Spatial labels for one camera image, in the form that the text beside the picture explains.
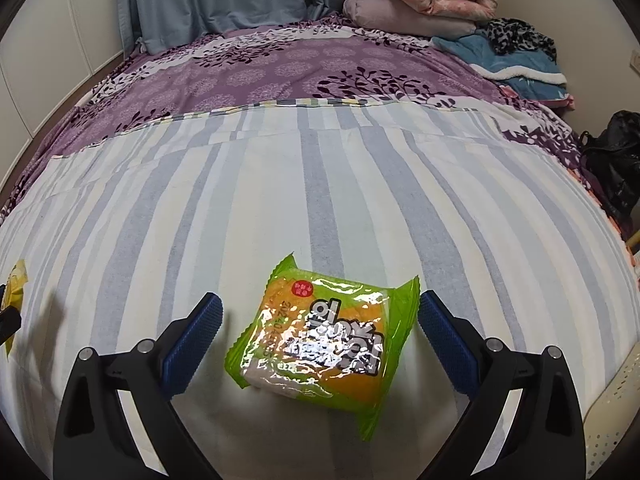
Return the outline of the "yellow bibizan snack packet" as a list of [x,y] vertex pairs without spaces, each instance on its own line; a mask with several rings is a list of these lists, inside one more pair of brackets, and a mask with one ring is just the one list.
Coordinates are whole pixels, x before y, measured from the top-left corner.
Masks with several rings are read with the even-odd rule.
[[[22,293],[22,307],[24,302],[24,287],[28,283],[28,274],[26,270],[25,260],[21,259],[15,263],[8,278],[6,279],[6,299],[14,299],[18,292]],[[11,353],[13,348],[15,335],[2,346],[6,349],[6,356]]]

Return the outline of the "cream plastic laundry basket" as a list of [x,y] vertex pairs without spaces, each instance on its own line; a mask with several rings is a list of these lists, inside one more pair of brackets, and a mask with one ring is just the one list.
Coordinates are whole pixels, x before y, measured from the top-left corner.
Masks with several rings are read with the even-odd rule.
[[639,413],[639,344],[591,405],[584,422],[587,479],[596,478],[612,463],[612,455]]

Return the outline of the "striped white blue cloth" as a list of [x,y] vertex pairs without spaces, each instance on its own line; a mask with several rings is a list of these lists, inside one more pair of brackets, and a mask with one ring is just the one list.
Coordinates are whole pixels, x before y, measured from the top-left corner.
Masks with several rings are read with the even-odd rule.
[[639,337],[639,287],[612,222],[533,141],[537,123],[472,99],[259,105],[176,117],[51,159],[1,228],[24,261],[23,324],[1,409],[44,471],[77,352],[131,349],[206,292],[224,324],[174,404],[227,479],[413,479],[462,410],[414,330],[380,424],[240,388],[222,361],[286,256],[396,287],[420,278],[485,336],[567,359],[582,408]]

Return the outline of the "wooden yellow shelf unit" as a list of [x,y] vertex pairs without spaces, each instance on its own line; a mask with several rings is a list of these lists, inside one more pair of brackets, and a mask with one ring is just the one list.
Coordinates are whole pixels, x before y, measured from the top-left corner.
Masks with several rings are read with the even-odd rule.
[[632,237],[629,237],[628,240],[626,240],[626,246],[633,254],[635,254],[636,252],[638,252],[639,245],[640,245],[640,231],[637,231],[634,233]]

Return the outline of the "green orange cracker pack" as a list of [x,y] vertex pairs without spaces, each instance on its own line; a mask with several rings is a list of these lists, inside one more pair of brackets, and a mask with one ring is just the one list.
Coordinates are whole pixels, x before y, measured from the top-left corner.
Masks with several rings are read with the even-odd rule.
[[241,388],[352,413],[358,436],[370,440],[419,302],[418,278],[380,287],[304,270],[286,256],[224,369]]

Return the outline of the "black bag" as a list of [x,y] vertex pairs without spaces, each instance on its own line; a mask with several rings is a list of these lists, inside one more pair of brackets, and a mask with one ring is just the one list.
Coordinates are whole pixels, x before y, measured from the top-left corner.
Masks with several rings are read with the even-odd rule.
[[579,137],[580,170],[612,216],[629,218],[639,200],[639,114],[616,112],[600,136]]

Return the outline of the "white wardrobe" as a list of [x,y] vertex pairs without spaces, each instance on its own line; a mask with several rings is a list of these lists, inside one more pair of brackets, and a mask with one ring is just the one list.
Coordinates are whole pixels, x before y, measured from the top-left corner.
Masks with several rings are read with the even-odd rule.
[[25,0],[1,38],[1,182],[47,121],[122,56],[116,0]]

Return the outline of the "blue and patterned clothes pile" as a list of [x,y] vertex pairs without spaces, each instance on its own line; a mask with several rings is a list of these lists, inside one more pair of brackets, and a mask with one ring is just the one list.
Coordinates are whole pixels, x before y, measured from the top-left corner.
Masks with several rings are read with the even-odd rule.
[[431,44],[520,98],[552,110],[574,107],[554,40],[522,20],[495,18],[472,35],[455,40],[435,37]]

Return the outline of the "purple floral bedsheet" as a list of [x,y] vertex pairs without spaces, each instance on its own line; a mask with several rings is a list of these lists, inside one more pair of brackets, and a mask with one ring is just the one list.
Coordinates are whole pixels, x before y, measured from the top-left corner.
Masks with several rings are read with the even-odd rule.
[[357,27],[337,15],[316,22],[205,35],[150,55],[134,48],[38,143],[9,192],[7,217],[49,160],[70,155],[150,120],[266,101],[409,98],[450,107],[454,99],[500,103],[538,124],[511,134],[579,172],[577,133],[547,103],[526,98],[505,81],[480,76],[461,58],[408,35]]

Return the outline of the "beige wall socket plate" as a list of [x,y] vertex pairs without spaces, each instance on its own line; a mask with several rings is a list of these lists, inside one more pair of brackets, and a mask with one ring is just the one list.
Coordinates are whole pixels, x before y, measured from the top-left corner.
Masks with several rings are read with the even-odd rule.
[[637,74],[640,74],[640,52],[638,50],[631,52],[630,66]]

